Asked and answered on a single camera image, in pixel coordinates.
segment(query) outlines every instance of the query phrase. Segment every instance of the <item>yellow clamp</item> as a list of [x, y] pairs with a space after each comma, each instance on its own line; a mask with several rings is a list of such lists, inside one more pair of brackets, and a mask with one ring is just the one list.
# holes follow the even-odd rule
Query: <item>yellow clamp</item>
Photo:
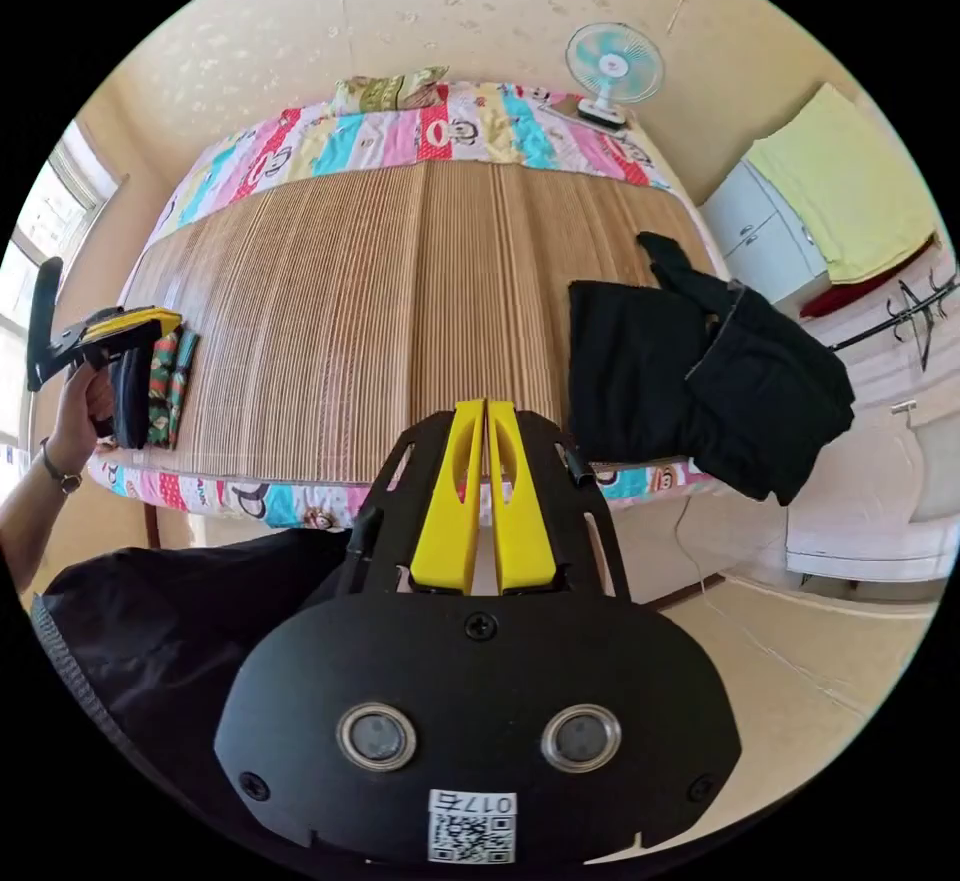
[[123, 311], [112, 318], [107, 318], [105, 321], [97, 321], [95, 324], [91, 324], [83, 332], [83, 337], [80, 339], [81, 344], [98, 341], [101, 338], [109, 337], [111, 334], [120, 334], [150, 321], [160, 322], [159, 337], [163, 338], [183, 321], [183, 317], [176, 311], [170, 311], [167, 308], [135, 308], [133, 311]]
[[[484, 402], [481, 398], [459, 403], [454, 412], [437, 483], [410, 566], [413, 580], [421, 587], [470, 593], [479, 526], [485, 404], [500, 593], [547, 586], [556, 574], [513, 404]], [[504, 474], [511, 485], [509, 501], [503, 494]]]

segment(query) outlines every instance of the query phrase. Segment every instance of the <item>patterned bedsheet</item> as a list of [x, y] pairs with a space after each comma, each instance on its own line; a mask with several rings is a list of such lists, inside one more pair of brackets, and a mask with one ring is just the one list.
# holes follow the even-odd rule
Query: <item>patterned bedsheet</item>
[[515, 84], [440, 85], [443, 103], [330, 117], [328, 102], [287, 108], [211, 145], [180, 182], [146, 247], [258, 191], [339, 171], [426, 160], [522, 164], [670, 190], [628, 132], [545, 112], [569, 97]]
[[[178, 185], [144, 251], [258, 191], [302, 178], [425, 160], [521, 164], [672, 191], [629, 129], [608, 134], [543, 110], [569, 97], [566, 93], [492, 82], [457, 82], [439, 90], [441, 104], [408, 111], [334, 117], [328, 102], [287, 108], [211, 145]], [[369, 490], [366, 485], [173, 474], [120, 464], [109, 452], [95, 455], [88, 470], [115, 493], [148, 504], [250, 516], [273, 527], [348, 528]], [[686, 459], [598, 478], [612, 507], [720, 487]], [[484, 484], [481, 521], [489, 520], [490, 488]]]

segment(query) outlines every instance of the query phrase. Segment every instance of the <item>bed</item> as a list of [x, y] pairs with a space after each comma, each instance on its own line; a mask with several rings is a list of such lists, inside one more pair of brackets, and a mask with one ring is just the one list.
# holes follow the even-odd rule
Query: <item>bed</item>
[[[638, 231], [723, 273], [638, 126], [613, 136], [543, 110], [565, 93], [440, 90], [406, 111], [290, 108], [197, 159], [121, 296], [200, 335], [179, 442], [99, 453], [96, 481], [346, 528], [397, 436], [433, 411], [485, 396], [564, 423], [567, 284], [655, 283]], [[688, 459], [597, 467], [615, 508], [719, 486]], [[485, 486], [484, 522], [489, 504]]]

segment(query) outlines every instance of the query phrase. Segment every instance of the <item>wristwatch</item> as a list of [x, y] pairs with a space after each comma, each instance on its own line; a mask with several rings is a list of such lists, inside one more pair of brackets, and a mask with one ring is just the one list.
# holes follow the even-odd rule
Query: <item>wristwatch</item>
[[47, 471], [50, 472], [50, 477], [60, 485], [60, 490], [64, 494], [73, 494], [73, 492], [80, 487], [80, 482], [83, 481], [83, 478], [79, 474], [64, 474], [62, 471], [57, 469], [54, 463], [50, 460], [50, 455], [47, 454], [48, 440], [49, 438], [44, 438], [40, 442], [40, 453], [43, 455], [43, 466], [47, 469]]

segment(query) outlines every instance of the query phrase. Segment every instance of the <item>black clothing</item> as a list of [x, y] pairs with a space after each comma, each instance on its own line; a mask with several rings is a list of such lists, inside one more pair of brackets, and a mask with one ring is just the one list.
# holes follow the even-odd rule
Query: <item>black clothing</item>
[[290, 529], [221, 548], [127, 548], [67, 568], [31, 611], [67, 687], [141, 773], [234, 840], [301, 868], [309, 852], [250, 815], [213, 740], [247, 654], [305, 599], [333, 596], [348, 539]]
[[570, 285], [570, 430], [593, 461], [683, 455], [789, 504], [852, 421], [843, 363], [755, 291], [645, 232], [656, 288]]
[[113, 428], [121, 448], [142, 448], [150, 427], [148, 392], [153, 345], [124, 352], [110, 365], [110, 383], [116, 399]]

